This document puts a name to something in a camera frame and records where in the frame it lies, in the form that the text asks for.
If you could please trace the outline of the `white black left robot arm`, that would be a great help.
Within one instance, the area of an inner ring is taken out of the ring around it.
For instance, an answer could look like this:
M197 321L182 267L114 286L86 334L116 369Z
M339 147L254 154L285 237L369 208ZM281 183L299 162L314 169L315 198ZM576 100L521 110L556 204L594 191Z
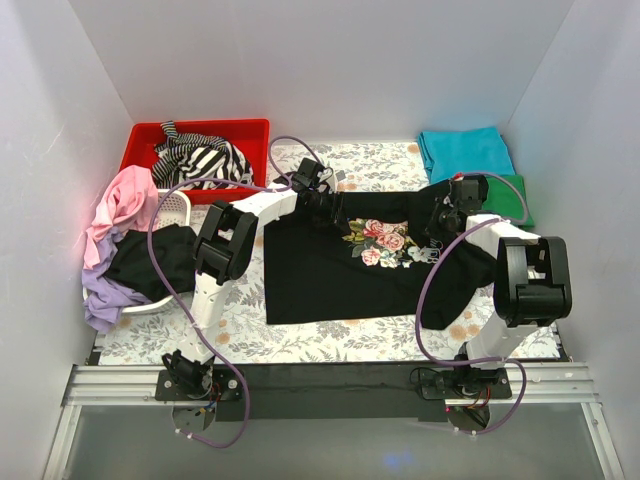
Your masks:
M209 208L194 245L195 289L190 314L192 331L178 349L190 361L205 363L225 304L236 280L250 265L256 234L266 225L306 207L329 227L345 227L343 196L330 167L305 158L298 169L282 175L245 199L216 201Z

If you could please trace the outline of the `black floral print t shirt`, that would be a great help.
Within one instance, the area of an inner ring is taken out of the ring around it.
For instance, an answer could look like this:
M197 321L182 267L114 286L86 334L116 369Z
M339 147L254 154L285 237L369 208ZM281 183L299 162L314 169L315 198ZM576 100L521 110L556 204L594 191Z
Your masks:
M442 243L425 234L444 190L441 182L418 191L348 192L347 230L317 229L300 209L267 225L267 323L415 314L429 272L453 240ZM463 242L431 283L422 326L446 329L494 278L494 258Z

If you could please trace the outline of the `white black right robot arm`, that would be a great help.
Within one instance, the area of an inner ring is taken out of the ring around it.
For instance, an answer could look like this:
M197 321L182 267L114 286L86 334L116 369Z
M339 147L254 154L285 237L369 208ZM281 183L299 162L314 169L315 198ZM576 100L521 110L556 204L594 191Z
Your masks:
M514 350L536 330L566 318L572 309L572 289L566 243L555 236L541 237L520 228L529 218L524 197L506 179L521 203L520 218L484 213L488 172L458 173L448 180L448 194L438 201L432 223L455 235L441 253L422 287L416 310L415 336L431 362L448 368L454 389L475 397L489 384L486 370L503 367ZM494 313L454 360L438 359L427 352L421 338L423 304L434 277L456 247L468 242L496 260L493 287Z

